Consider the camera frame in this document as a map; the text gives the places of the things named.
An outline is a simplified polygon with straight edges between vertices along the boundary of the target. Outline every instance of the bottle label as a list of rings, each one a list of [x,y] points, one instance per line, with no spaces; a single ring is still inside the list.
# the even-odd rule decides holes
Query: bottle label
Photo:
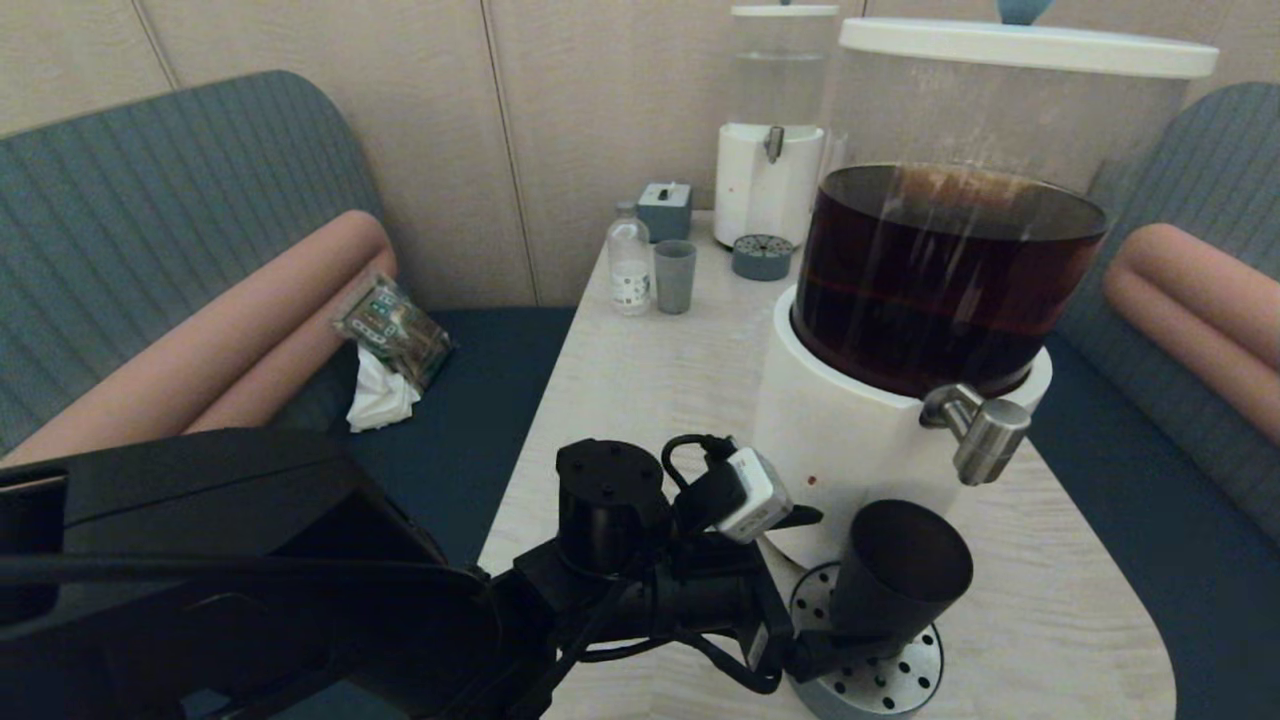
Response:
[[[613,304],[622,307],[637,307],[649,302],[649,273],[611,273],[613,281]]]

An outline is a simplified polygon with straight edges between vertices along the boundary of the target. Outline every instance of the wall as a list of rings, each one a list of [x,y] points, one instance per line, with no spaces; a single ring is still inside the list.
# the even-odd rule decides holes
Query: wall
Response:
[[[762,0],[741,0],[760,3]],[[681,178],[709,208],[733,0],[10,0],[0,133],[287,68],[356,128],[429,307],[576,304],[613,201]],[[840,0],[996,18],[995,0]],[[1224,49],[1192,97],[1280,82],[1275,0],[1059,0],[1046,24]]]

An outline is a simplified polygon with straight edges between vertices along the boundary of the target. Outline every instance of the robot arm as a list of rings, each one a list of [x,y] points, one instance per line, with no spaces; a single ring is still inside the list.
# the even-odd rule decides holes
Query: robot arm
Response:
[[[493,579],[448,568],[316,436],[220,430],[6,469],[0,715],[184,717],[209,691],[225,698],[209,716],[266,717],[349,679],[412,717],[538,717],[576,662],[668,642],[772,692],[794,632],[754,538],[792,509],[753,451],[704,439],[708,473],[673,503],[648,452],[563,448],[557,537]]]

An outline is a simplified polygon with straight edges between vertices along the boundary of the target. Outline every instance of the dark brown liquid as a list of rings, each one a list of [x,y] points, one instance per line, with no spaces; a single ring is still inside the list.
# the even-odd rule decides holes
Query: dark brown liquid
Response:
[[[791,324],[823,363],[923,397],[1016,387],[1106,232],[1097,205],[1015,176],[864,165],[827,176]]]

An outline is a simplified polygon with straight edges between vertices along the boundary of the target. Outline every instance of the water bottle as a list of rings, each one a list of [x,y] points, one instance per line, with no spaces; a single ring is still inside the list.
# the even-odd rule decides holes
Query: water bottle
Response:
[[[649,309],[649,228],[636,218],[636,204],[617,204],[618,218],[609,225],[609,287],[613,307],[623,315]]]

